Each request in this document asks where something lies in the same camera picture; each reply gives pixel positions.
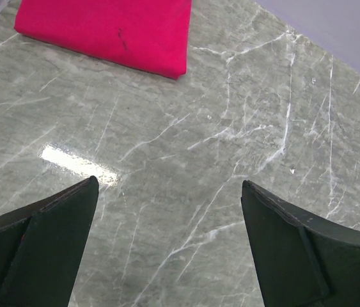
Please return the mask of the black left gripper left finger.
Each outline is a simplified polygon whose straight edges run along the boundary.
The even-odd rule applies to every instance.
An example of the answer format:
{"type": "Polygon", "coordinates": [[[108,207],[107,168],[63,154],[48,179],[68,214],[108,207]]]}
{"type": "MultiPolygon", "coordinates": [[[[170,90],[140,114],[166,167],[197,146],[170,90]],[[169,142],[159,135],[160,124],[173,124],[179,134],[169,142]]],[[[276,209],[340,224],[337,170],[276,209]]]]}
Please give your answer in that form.
{"type": "Polygon", "coordinates": [[[91,176],[0,216],[0,306],[67,306],[99,194],[91,176]]]}

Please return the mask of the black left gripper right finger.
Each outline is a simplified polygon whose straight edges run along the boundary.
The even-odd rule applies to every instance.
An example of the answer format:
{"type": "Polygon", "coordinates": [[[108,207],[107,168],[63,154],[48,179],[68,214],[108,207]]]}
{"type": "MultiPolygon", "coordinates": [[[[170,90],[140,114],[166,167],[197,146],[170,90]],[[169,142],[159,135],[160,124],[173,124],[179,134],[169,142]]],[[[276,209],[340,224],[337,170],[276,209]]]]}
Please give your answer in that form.
{"type": "Polygon", "coordinates": [[[360,231],[248,180],[241,205],[265,306],[360,306],[360,231]]]}

